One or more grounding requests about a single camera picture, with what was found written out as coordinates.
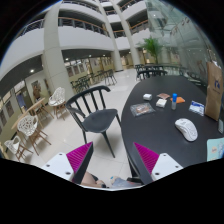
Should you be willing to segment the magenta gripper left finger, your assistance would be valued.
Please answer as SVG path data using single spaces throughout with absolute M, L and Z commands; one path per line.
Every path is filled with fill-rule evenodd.
M 93 143 L 89 142 L 65 154 L 59 152 L 42 169 L 65 180 L 80 184 L 93 154 Z

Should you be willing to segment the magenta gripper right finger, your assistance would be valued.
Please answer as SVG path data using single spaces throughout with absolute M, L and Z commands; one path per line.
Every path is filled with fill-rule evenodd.
M 167 153 L 157 154 L 136 142 L 132 146 L 132 163 L 144 185 L 182 169 L 182 166 Z

